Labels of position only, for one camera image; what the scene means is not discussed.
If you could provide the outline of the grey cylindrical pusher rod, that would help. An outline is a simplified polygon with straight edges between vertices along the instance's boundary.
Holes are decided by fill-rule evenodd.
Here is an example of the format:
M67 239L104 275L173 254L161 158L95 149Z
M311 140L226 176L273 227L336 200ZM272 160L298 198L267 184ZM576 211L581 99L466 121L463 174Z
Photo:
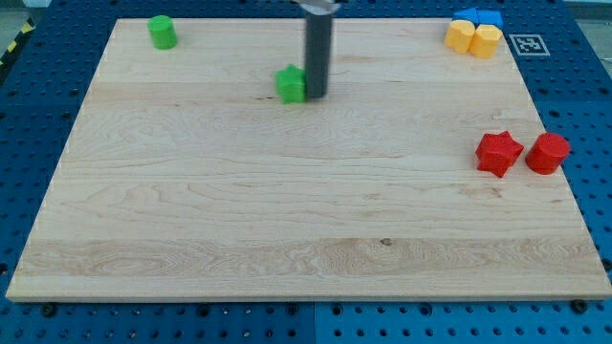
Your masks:
M333 19L332 14L305 13L305 90L310 99L323 98L328 91Z

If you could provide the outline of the silver rod mount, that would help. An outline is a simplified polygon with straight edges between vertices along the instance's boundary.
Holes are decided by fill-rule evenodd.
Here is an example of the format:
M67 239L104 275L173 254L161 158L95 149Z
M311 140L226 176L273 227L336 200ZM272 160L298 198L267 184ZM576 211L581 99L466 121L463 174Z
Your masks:
M295 0L296 3L310 14L334 14L341 4L334 0Z

